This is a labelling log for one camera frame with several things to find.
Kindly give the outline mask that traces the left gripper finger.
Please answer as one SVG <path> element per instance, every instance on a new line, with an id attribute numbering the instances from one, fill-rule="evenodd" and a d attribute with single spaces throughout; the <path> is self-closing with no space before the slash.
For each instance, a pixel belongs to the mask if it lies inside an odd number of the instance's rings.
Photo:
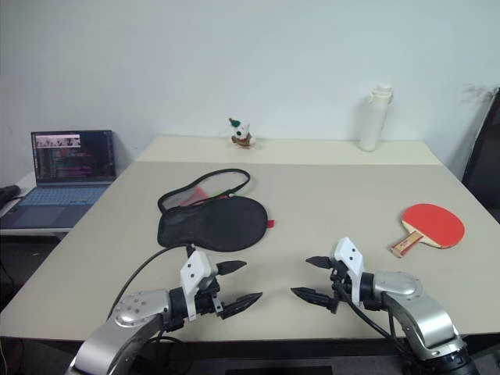
<path id="1" fill-rule="evenodd" d="M 256 292 L 241 296 L 229 305 L 223 305 L 223 309 L 222 312 L 219 313 L 219 317 L 222 320 L 225 320 L 229 317 L 237 315 L 238 313 L 242 313 L 255 302 L 257 302 L 262 296 L 262 292 Z"/>
<path id="2" fill-rule="evenodd" d="M 246 265 L 247 263 L 241 260 L 218 262 L 216 264 L 217 274 L 220 276 L 224 276 L 233 273 Z"/>

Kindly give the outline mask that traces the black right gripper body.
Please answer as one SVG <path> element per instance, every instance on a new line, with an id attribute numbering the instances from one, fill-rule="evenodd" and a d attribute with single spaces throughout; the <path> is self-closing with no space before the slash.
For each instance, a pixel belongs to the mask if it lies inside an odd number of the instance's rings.
<path id="1" fill-rule="evenodd" d="M 352 284 L 348 275 L 348 267 L 342 261 L 330 260 L 330 266 L 332 269 L 330 281 L 334 292 L 330 310 L 333 314 L 336 314 L 340 302 L 351 301 L 350 287 Z"/>

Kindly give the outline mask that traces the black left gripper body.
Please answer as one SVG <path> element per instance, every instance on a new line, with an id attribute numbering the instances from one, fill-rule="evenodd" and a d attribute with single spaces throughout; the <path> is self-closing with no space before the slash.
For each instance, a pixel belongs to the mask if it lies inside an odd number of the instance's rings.
<path id="1" fill-rule="evenodd" d="M 218 298 L 220 285 L 217 281 L 219 272 L 203 277 L 198 283 L 198 291 L 195 294 L 195 309 L 198 316 L 214 313 L 224 317 L 224 305 Z"/>

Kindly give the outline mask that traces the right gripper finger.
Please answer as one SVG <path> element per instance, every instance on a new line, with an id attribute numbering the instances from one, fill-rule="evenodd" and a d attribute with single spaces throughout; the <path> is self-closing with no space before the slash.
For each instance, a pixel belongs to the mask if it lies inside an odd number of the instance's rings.
<path id="1" fill-rule="evenodd" d="M 329 270 L 333 268 L 333 264 L 327 256 L 313 256 L 307 258 L 305 261 L 322 269 Z"/>
<path id="2" fill-rule="evenodd" d="M 318 305 L 326 309 L 332 309 L 333 299 L 328 295 L 317 292 L 314 289 L 307 287 L 293 287 L 291 292 L 309 304 Z"/>

